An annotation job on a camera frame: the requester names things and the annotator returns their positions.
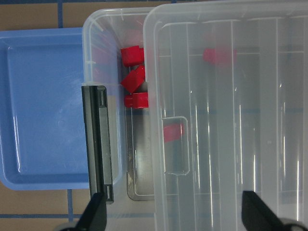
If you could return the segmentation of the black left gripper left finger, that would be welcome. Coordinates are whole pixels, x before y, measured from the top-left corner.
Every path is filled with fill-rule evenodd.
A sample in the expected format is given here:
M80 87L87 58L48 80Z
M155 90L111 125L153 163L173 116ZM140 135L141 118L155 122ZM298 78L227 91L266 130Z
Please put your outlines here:
M107 224L106 200L102 192L95 193L75 226L76 231L104 231Z

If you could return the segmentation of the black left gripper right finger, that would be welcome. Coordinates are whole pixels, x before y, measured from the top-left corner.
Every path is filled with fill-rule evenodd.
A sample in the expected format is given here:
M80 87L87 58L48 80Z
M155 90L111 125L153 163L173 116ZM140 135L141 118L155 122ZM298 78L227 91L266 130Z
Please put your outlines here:
M243 191L242 223L247 231L288 231L254 191Z

